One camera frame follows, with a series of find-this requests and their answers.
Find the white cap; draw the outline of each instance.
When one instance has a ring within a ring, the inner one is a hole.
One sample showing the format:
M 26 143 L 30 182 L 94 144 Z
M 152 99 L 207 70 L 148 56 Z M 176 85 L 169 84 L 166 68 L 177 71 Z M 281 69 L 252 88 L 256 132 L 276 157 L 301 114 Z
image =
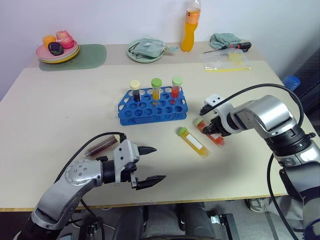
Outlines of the white cap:
M 140 81 L 138 80 L 133 80 L 130 82 L 130 88 L 132 90 L 139 90 L 140 89 Z

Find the plastic bag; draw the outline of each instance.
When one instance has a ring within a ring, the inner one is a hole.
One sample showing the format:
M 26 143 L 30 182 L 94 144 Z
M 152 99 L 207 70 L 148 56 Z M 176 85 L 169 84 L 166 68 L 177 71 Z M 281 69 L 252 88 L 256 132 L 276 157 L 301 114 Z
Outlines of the plastic bag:
M 251 69 L 241 49 L 227 48 L 200 54 L 206 72 L 230 72 Z
M 163 51 L 176 52 L 177 47 L 167 46 L 163 41 L 155 38 L 143 38 L 134 48 L 133 53 L 152 58 L 159 57 Z

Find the green towel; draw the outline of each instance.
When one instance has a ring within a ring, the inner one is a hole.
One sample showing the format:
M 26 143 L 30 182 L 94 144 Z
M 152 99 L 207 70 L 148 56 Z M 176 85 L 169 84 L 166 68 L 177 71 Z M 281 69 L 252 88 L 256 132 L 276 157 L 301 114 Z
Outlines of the green towel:
M 210 38 L 210 47 L 213 49 L 221 49 L 231 44 L 238 44 L 240 41 L 240 38 L 232 33 L 215 33 Z

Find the yellow liquid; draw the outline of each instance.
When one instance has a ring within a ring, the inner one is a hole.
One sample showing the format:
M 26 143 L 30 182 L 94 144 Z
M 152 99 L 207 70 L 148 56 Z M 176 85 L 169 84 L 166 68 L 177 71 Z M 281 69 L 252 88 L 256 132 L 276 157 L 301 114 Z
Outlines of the yellow liquid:
M 160 99 L 160 88 L 154 88 L 153 89 L 152 98 L 153 98 L 153 100 L 159 100 Z
M 208 155 L 209 155 L 209 150 L 208 150 L 205 146 L 203 146 L 195 137 L 193 137 L 193 136 L 191 135 L 196 141 L 198 141 L 198 142 L 202 145 L 202 147 L 201 147 L 200 149 L 199 149 L 198 147 L 196 147 L 196 146 L 187 138 L 188 135 L 191 135 L 191 134 L 186 130 L 184 133 L 181 134 L 181 137 L 182 137 L 183 140 L 184 140 L 187 144 L 189 144 L 189 146 L 192 147 L 199 155 L 201 155 L 201 156 L 208 156 Z
M 199 13 L 198 11 L 190 11 L 190 13 Z M 196 24 L 184 23 L 184 39 L 181 43 L 181 50 L 184 52 L 190 52 L 195 43 L 195 30 L 198 26 Z

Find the floor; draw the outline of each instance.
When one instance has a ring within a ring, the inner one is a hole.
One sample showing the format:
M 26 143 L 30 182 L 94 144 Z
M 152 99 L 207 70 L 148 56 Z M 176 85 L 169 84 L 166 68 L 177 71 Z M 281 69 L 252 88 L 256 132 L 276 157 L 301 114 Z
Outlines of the floor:
M 178 227 L 178 220 L 174 211 L 175 206 L 175 204 L 149 206 L 149 220 L 144 233 L 145 238 L 159 235 L 184 235 L 184 232 Z M 114 228 L 117 226 L 123 210 L 124 208 L 121 207 L 93 209 L 97 216 L 103 218 L 106 240 L 112 239 Z M 205 210 L 217 214 L 232 213 L 241 240 L 292 239 L 279 216 L 269 212 L 255 213 L 246 207 L 243 200 L 206 202 Z M 27 221 L 29 215 L 29 212 L 0 212 L 0 239 L 12 240 Z M 74 213 L 72 217 L 74 220 L 85 218 L 88 221 L 90 216 L 87 211 L 81 210 Z M 298 220 L 290 220 L 289 223 L 295 228 L 301 228 L 301 223 Z M 228 239 L 224 226 L 213 224 L 213 229 L 218 239 Z M 73 234 L 74 240 L 79 239 L 78 227 L 70 224 L 63 229 L 60 236 L 69 233 Z M 297 236 L 302 239 L 301 233 L 297 233 Z M 100 231 L 97 232 L 95 238 L 86 239 L 101 239 Z

